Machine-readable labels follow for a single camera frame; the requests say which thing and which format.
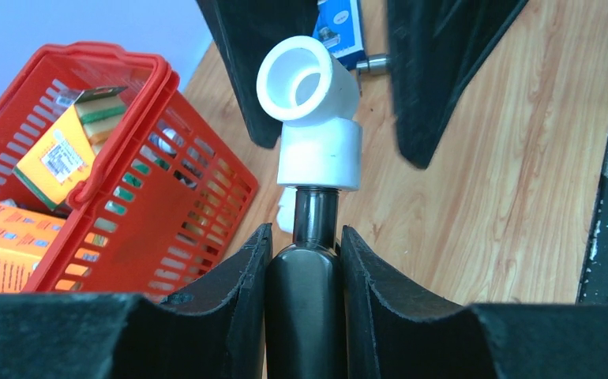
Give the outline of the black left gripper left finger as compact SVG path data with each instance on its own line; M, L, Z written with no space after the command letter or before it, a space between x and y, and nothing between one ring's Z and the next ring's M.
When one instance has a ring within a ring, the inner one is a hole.
M159 302L0 295L0 378L259 378L272 227Z

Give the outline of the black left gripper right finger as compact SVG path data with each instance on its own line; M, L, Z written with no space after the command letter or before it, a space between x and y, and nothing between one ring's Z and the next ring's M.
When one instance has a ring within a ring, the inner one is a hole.
M352 378L608 378L608 305L461 306L348 226L340 256Z

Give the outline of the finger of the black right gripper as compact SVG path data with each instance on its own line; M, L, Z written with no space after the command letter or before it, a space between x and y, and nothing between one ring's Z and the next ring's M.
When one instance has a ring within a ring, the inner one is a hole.
M319 15L310 0L199 0L197 2L223 60L250 140L272 149L282 123L267 115L256 80L267 53L292 36L313 33Z
M523 0L386 3L396 143L419 169L433 158L465 88L526 6Z

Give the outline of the white plastic pipe fitting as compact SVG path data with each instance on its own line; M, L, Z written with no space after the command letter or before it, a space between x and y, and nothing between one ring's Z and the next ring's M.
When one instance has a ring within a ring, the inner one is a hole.
M258 70L256 90L262 109L282 124L278 185L359 189L358 84L320 41L293 36L275 45Z

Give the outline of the white plastic elbow fitting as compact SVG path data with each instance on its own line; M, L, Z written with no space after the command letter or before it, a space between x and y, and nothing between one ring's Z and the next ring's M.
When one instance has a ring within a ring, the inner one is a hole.
M278 201L276 223L281 231L293 233L295 223L296 188L284 187Z

